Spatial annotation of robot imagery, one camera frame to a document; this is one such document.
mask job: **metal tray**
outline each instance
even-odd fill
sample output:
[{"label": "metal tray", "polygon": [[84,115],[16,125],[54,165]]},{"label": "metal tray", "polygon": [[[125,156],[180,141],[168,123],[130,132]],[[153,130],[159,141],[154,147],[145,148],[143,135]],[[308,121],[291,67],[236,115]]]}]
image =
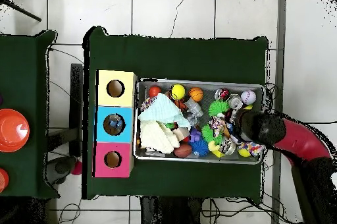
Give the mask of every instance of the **metal tray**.
[{"label": "metal tray", "polygon": [[226,88],[231,94],[241,94],[245,90],[253,90],[256,93],[256,101],[253,104],[253,110],[263,110],[265,105],[265,88],[260,84],[227,84],[223,82],[197,82],[187,80],[167,80],[167,79],[145,79],[141,78],[136,84],[137,104],[135,104],[135,116],[134,116],[134,156],[138,159],[149,160],[166,160],[166,161],[182,161],[182,162],[207,162],[207,163],[236,163],[236,164],[258,164],[263,159],[261,153],[258,157],[242,157],[238,154],[237,150],[232,155],[225,155],[218,158],[211,152],[203,157],[198,157],[194,154],[190,154],[186,158],[177,158],[173,153],[162,154],[161,152],[146,152],[145,149],[136,147],[137,135],[139,136],[140,121],[138,115],[140,114],[140,106],[146,98],[148,98],[148,89],[152,86],[159,86],[161,92],[165,93],[170,89],[173,84],[181,84],[185,87],[186,91],[193,87],[199,87],[203,90],[203,99],[198,102],[200,104],[204,115],[199,118],[199,126],[202,128],[208,123],[210,117],[208,115],[209,105],[215,100],[215,91],[218,88]]}]

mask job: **pink box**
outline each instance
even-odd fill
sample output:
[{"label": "pink box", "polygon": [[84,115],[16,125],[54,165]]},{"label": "pink box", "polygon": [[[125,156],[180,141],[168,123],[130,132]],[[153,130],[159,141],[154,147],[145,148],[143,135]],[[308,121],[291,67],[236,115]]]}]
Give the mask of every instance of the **pink box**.
[{"label": "pink box", "polygon": [[[129,143],[103,143],[96,145],[95,178],[128,178],[134,166],[132,145]],[[110,168],[105,164],[105,155],[109,152],[118,152],[121,156],[120,165]]]}]

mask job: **green table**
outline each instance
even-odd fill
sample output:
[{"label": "green table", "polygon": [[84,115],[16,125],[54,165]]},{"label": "green table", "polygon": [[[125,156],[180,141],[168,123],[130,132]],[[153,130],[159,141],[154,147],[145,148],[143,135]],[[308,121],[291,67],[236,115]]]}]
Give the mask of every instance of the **green table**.
[{"label": "green table", "polygon": [[0,108],[15,109],[30,125],[30,137],[13,153],[0,152],[0,167],[9,174],[9,185],[0,196],[57,197],[44,180],[47,158],[47,48],[56,32],[30,36],[0,35]]},{"label": "green table", "polygon": [[[268,40],[215,40],[108,36],[93,27],[84,37],[84,140],[93,141],[95,71],[132,71],[138,78],[265,83]],[[250,197],[260,199],[261,164],[236,165],[135,159],[127,179],[93,178],[93,142],[84,143],[82,196],[100,195]]]}]

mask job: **light blue cloth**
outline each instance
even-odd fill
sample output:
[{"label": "light blue cloth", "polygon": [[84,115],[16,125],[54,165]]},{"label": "light blue cloth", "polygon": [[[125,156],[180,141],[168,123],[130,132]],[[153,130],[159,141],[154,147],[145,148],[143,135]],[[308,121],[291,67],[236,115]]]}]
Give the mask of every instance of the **light blue cloth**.
[{"label": "light blue cloth", "polygon": [[141,121],[160,121],[165,124],[177,122],[179,127],[191,129],[190,122],[184,118],[181,110],[162,93],[157,95],[155,101],[138,118]]}]

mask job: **blue box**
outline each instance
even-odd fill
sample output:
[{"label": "blue box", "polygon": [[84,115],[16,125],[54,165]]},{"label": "blue box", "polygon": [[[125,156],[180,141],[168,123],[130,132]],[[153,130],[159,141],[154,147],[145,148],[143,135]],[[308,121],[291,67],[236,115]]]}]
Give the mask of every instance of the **blue box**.
[{"label": "blue box", "polygon": [[[117,143],[131,143],[132,129],[133,129],[133,112],[131,107],[103,107],[98,106],[97,113],[97,142],[117,142]],[[115,136],[105,132],[103,122],[108,115],[120,115],[124,119],[124,130]]]}]

